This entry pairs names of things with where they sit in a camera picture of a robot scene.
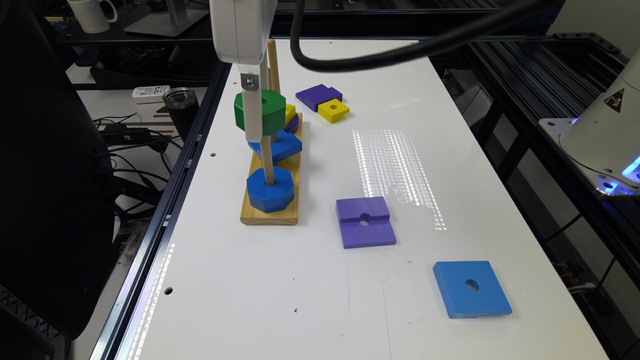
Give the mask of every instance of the white tabletop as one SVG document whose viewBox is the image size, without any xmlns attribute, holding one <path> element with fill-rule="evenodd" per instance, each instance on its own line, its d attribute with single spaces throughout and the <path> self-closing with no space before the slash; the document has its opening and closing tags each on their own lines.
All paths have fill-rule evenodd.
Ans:
<svg viewBox="0 0 640 360">
<path fill-rule="evenodd" d="M 318 40 L 303 51 L 406 43 Z M 234 68 L 119 358 L 606 359 L 429 60 L 320 74 L 295 64 L 287 41 L 278 51 L 283 95 L 304 114 L 299 224 L 240 223 L 251 150 L 234 124 Z M 351 113 L 329 124 L 295 98 L 319 83 Z M 335 201 L 375 195 L 398 243 L 344 250 Z M 490 261 L 513 314 L 449 319 L 432 268 L 450 260 Z"/>
</svg>

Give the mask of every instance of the purple block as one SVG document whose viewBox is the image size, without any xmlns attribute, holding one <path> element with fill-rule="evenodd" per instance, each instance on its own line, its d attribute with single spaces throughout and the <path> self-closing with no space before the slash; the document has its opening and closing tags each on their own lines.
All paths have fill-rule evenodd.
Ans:
<svg viewBox="0 0 640 360">
<path fill-rule="evenodd" d="M 307 105 L 309 109 L 318 112 L 318 105 L 329 100 L 338 99 L 342 101 L 342 93 L 334 88 L 328 88 L 323 84 L 308 88 L 296 94 L 296 98 Z"/>
<path fill-rule="evenodd" d="M 396 243 L 389 209 L 382 196 L 338 200 L 336 211 L 345 249 Z"/>
<path fill-rule="evenodd" d="M 293 119 L 291 119 L 291 121 L 289 121 L 287 126 L 284 128 L 284 131 L 286 133 L 293 134 L 294 132 L 298 131 L 299 127 L 300 127 L 300 117 L 298 117 L 298 114 L 296 114 L 293 117 Z"/>
</svg>

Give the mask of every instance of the blue nut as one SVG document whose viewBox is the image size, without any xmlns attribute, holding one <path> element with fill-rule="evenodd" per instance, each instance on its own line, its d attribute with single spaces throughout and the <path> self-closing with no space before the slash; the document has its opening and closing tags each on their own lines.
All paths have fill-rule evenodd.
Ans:
<svg viewBox="0 0 640 360">
<path fill-rule="evenodd" d="M 264 169 L 254 171 L 247 179 L 251 206 L 265 213 L 284 210 L 294 197 L 291 173 L 274 166 L 273 175 L 276 182 L 272 186 L 264 182 Z"/>
<path fill-rule="evenodd" d="M 260 143 L 249 143 L 249 147 L 262 159 Z M 271 158 L 277 164 L 302 151 L 302 141 L 295 135 L 286 133 L 284 130 L 278 131 L 278 142 L 271 143 Z"/>
</svg>

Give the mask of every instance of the yellow square block with hole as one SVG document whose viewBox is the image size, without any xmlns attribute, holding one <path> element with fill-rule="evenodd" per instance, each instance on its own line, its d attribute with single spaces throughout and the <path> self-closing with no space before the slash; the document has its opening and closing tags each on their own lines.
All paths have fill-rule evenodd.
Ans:
<svg viewBox="0 0 640 360">
<path fill-rule="evenodd" d="M 295 105 L 291 105 L 291 104 L 287 104 L 287 110 L 286 110 L 286 115 L 285 115 L 285 124 L 289 124 L 289 121 L 291 121 L 291 119 L 293 119 L 293 117 L 296 116 L 296 106 Z"/>
<path fill-rule="evenodd" d="M 333 99 L 318 105 L 318 114 L 327 119 L 328 122 L 334 123 L 349 112 L 349 107 L 340 102 L 338 99 Z"/>
</svg>

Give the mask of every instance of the white mug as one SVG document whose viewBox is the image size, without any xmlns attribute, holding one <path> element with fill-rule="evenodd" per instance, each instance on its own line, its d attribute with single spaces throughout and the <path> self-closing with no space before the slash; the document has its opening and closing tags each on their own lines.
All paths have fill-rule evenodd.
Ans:
<svg viewBox="0 0 640 360">
<path fill-rule="evenodd" d="M 100 8 L 100 3 L 106 1 L 113 9 L 113 19 L 107 19 Z M 109 24 L 118 20 L 118 12 L 109 0 L 67 0 L 73 14 L 78 19 L 80 27 L 87 34 L 99 34 L 109 30 Z"/>
</svg>

